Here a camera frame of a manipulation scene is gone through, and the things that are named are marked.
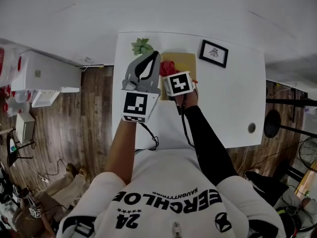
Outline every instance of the star print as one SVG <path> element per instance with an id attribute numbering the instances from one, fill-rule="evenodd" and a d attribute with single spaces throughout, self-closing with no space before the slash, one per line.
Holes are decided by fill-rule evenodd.
<path id="1" fill-rule="evenodd" d="M 218 213 L 214 221 L 215 221 L 216 228 L 221 233 L 224 233 L 232 228 L 231 223 L 227 219 L 227 213 L 225 212 Z"/>

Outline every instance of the red object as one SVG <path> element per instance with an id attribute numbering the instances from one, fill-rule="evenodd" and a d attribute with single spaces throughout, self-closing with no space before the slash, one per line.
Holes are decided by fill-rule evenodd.
<path id="1" fill-rule="evenodd" d="M 159 74 L 162 77 L 171 76 L 179 72 L 179 70 L 175 69 L 175 64 L 173 61 L 163 61 L 160 63 Z"/>
<path id="2" fill-rule="evenodd" d="M 5 89 L 5 93 L 10 96 L 10 92 L 11 92 L 11 88 L 10 88 L 10 85 L 8 85 Z"/>
<path id="3" fill-rule="evenodd" d="M 4 60 L 4 49 L 0 48 L 0 75 L 2 72 L 3 60 Z"/>
<path id="4" fill-rule="evenodd" d="M 31 98 L 31 96 L 32 96 L 32 92 L 29 92 L 29 93 L 28 93 L 28 98 L 26 99 L 26 101 L 29 101 L 30 98 Z"/>
<path id="5" fill-rule="evenodd" d="M 22 60 L 22 57 L 19 58 L 18 71 L 20 71 L 20 69 L 21 69 L 21 60 Z"/>

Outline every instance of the black sleeve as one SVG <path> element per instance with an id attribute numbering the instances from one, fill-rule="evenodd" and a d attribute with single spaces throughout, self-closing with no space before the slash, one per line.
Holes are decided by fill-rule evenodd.
<path id="1" fill-rule="evenodd" d="M 237 176 L 231 159 L 198 106 L 185 110 L 192 132 L 199 166 L 209 181 L 218 185 L 222 180 Z"/>

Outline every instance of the white cabinet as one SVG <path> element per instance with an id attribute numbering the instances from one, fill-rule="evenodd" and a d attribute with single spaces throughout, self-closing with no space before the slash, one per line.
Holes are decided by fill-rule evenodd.
<path id="1" fill-rule="evenodd" d="M 81 69 L 56 59 L 27 51 L 20 55 L 18 76 L 12 81 L 12 91 L 55 90 L 80 91 Z"/>

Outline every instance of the number 24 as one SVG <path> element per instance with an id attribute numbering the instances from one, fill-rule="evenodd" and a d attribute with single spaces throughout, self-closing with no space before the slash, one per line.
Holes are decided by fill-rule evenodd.
<path id="1" fill-rule="evenodd" d="M 117 224 L 115 228 L 122 229 L 124 225 L 126 225 L 127 228 L 135 229 L 138 226 L 138 223 L 135 223 L 135 221 L 140 217 L 140 214 L 131 214 L 129 217 L 125 217 L 123 214 L 119 214 L 117 217 Z"/>

